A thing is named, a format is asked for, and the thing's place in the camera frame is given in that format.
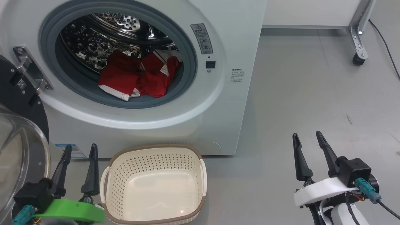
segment front-loading washing machine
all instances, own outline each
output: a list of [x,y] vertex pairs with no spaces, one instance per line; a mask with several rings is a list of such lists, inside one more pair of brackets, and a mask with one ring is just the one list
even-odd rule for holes
[[[86,158],[92,143],[102,158],[157,143],[232,155],[265,8],[266,0],[1,1],[0,53],[35,86],[50,141],[72,145],[72,157]],[[182,63],[164,96],[123,101],[98,86],[114,50],[176,50]]]

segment floor mark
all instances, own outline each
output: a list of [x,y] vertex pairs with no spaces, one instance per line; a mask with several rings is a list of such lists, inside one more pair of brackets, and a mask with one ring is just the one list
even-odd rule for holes
[[353,120],[350,118],[350,116],[347,115],[347,114],[346,114],[346,116],[347,116],[347,120],[349,121],[349,123],[350,123],[351,125],[353,125]]
[[391,136],[392,136],[392,138],[394,138],[396,141],[397,141],[397,143],[399,143],[400,144],[400,141],[399,141],[399,139],[397,139],[394,135],[392,135],[391,133],[389,133],[388,132],[388,134],[390,134]]

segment plastic basket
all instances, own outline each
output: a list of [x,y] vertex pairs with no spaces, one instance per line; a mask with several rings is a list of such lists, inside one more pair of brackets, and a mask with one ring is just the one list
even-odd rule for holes
[[106,216],[117,224],[189,223],[200,212],[206,192],[202,157],[196,149],[183,145],[121,151],[111,159],[100,181]]

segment washing machine door opening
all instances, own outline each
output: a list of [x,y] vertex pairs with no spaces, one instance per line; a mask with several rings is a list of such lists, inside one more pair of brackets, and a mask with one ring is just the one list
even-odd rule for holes
[[[189,88],[197,69],[194,47],[184,31],[161,12],[136,1],[67,2],[44,22],[40,47],[64,85],[92,101],[118,108],[166,104]],[[172,78],[170,57],[176,69]],[[164,70],[151,71],[154,65],[164,64]],[[128,73],[120,76],[120,69]],[[117,74],[117,78],[107,80],[105,74]],[[108,85],[115,87],[115,79],[125,84],[126,76],[130,82],[135,80],[137,88],[132,97],[125,95],[121,100],[110,94]]]

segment white cabinet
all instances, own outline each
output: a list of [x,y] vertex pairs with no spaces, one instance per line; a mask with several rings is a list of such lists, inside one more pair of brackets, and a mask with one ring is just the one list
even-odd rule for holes
[[268,0],[265,28],[345,28],[360,0]]

